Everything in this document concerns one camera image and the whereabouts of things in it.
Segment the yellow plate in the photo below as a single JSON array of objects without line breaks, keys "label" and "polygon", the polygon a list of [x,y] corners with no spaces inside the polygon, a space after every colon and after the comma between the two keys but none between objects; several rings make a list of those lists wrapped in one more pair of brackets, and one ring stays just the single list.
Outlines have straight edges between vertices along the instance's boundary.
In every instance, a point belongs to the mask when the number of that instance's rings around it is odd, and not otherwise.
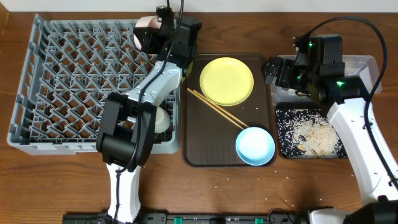
[{"label": "yellow plate", "polygon": [[205,97],[221,106],[244,102],[254,88],[254,76],[242,61],[221,57],[205,65],[200,74],[200,89]]}]

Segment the light blue bowl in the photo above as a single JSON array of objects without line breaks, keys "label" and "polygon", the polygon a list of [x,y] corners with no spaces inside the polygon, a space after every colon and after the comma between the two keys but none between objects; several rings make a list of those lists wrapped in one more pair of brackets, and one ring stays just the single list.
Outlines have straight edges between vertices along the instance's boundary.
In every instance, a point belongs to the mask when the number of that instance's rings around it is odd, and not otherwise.
[{"label": "light blue bowl", "polygon": [[250,166],[264,166],[275,154],[275,141],[266,129],[250,127],[242,130],[235,141],[238,157]]}]

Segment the small pale green cup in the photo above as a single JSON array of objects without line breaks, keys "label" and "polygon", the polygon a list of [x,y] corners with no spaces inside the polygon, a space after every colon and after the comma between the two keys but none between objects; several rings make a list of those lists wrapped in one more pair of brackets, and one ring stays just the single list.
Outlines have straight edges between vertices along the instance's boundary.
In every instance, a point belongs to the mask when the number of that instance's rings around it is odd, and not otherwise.
[{"label": "small pale green cup", "polygon": [[168,130],[170,126],[170,116],[166,110],[161,107],[157,107],[156,117],[155,117],[155,133],[162,133]]}]

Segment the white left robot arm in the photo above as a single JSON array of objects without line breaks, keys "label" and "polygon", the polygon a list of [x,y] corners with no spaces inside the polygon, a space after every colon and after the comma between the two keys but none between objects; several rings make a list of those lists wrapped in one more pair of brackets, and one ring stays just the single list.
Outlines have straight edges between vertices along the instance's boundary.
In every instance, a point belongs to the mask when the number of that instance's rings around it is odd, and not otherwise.
[{"label": "white left robot arm", "polygon": [[200,20],[165,5],[133,29],[135,47],[157,61],[136,87],[110,93],[104,104],[96,150],[111,180],[105,223],[133,223],[140,212],[139,176],[153,148],[157,108],[191,73],[201,27]]}]

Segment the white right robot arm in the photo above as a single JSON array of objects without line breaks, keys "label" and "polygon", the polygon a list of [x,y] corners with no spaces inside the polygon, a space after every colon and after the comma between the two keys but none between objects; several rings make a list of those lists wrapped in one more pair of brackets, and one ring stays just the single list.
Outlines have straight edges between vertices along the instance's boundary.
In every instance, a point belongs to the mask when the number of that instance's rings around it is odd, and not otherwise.
[{"label": "white right robot arm", "polygon": [[314,208],[298,223],[397,223],[397,163],[377,125],[371,94],[359,76],[345,75],[337,34],[294,37],[297,56],[271,57],[261,71],[266,84],[290,88],[328,106],[333,126],[354,170],[363,207],[355,212]]}]

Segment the pink white bowl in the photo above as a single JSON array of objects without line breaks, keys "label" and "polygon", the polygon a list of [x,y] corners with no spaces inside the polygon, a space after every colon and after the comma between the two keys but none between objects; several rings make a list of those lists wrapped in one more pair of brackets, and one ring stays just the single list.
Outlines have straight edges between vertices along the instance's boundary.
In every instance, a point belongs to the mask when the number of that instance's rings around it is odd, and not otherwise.
[{"label": "pink white bowl", "polygon": [[134,44],[136,46],[137,50],[141,50],[141,43],[139,42],[139,39],[137,38],[136,35],[136,30],[138,28],[142,28],[142,27],[151,27],[151,28],[156,28],[159,29],[161,27],[161,23],[157,21],[157,17],[156,16],[146,16],[146,17],[142,17],[140,18],[135,27],[134,27]]}]

